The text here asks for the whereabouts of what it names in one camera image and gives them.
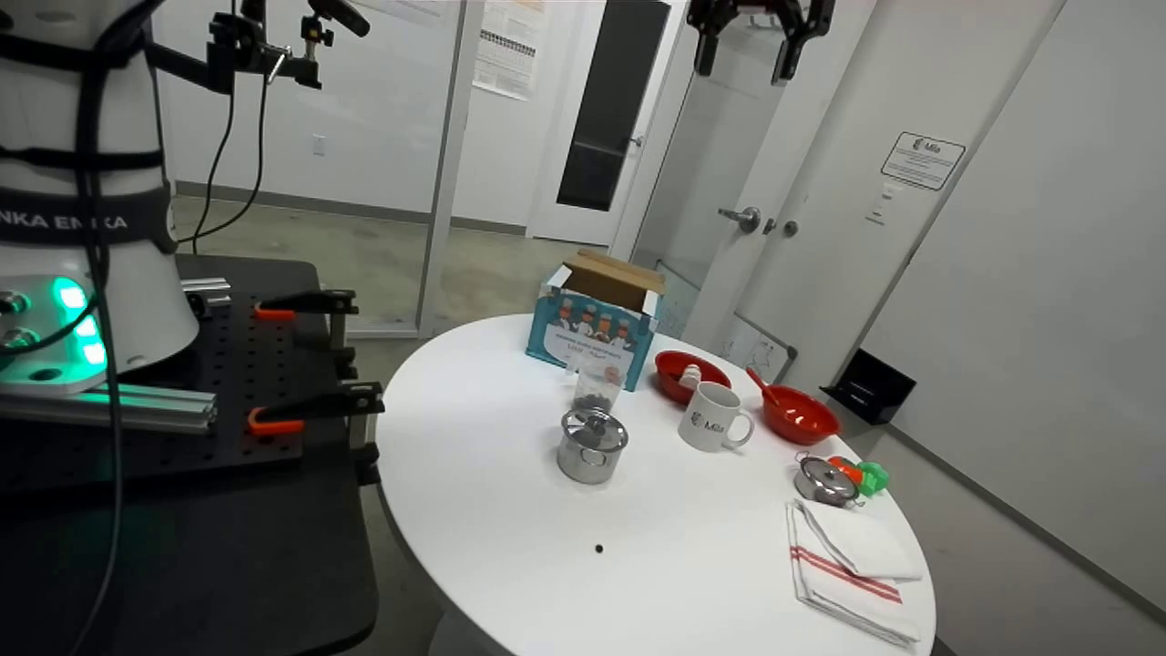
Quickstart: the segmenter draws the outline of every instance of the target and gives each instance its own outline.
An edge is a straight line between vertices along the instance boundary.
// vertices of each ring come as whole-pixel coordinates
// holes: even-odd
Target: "blue box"
[[[642,382],[657,338],[659,281],[607,257],[581,252],[544,286],[523,355],[556,367]]]

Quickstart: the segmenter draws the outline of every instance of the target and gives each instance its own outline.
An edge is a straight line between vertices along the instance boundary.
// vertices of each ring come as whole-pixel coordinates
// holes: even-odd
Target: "sign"
[[[957,144],[904,131],[881,162],[881,176],[922,189],[945,189],[963,153],[964,147]]]

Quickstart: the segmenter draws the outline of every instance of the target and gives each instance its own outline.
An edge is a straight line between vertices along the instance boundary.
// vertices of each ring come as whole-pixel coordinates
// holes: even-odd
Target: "white door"
[[[692,29],[680,29],[666,95],[680,95],[659,176],[642,199],[642,221],[624,225],[615,257],[657,267],[666,281],[659,333],[725,355],[775,379],[792,350],[735,314],[770,247],[792,247],[797,225],[775,214],[796,189],[836,90],[867,29],[873,0],[838,3],[836,29],[814,39],[792,85],[774,89],[780,29],[735,17],[723,32],[709,76],[692,76]]]
[[[689,0],[585,0],[527,236],[611,243]]]

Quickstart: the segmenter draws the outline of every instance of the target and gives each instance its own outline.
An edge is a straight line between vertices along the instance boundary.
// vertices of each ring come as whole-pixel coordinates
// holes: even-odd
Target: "white wall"
[[[172,0],[157,29],[164,44],[205,60],[206,23],[226,0]],[[454,44],[454,0],[432,0],[432,17],[403,23],[361,3],[370,32],[358,39],[336,29],[336,46],[321,46],[324,90],[278,79],[271,90],[267,189],[431,212],[446,95]],[[271,44],[304,52],[300,17],[307,3],[271,3]],[[172,176],[205,184],[223,136],[226,99],[168,85],[168,156]],[[247,189],[256,176],[256,76],[242,79],[234,144],[219,167],[219,186]]]
[[[503,225],[533,221],[570,67],[590,60],[581,17],[581,0],[547,0],[538,72],[527,99],[474,89],[451,214]]]
[[[774,258],[745,305],[803,350],[796,382],[821,388],[849,356],[894,274],[939,209],[936,193],[877,176],[901,131],[975,144],[1055,0],[881,0],[786,218],[803,236]],[[1166,630],[1043,541],[877,440],[928,555],[939,633],[953,653],[1166,653]]]

